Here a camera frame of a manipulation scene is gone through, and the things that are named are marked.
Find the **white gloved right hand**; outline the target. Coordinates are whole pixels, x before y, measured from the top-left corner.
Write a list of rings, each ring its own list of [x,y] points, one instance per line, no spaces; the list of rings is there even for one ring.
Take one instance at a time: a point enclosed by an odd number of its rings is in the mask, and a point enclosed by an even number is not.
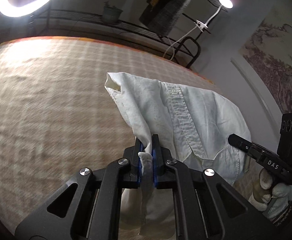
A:
[[[263,168],[258,179],[252,184],[250,204],[270,221],[279,218],[288,210],[292,187],[277,183],[270,173]]]

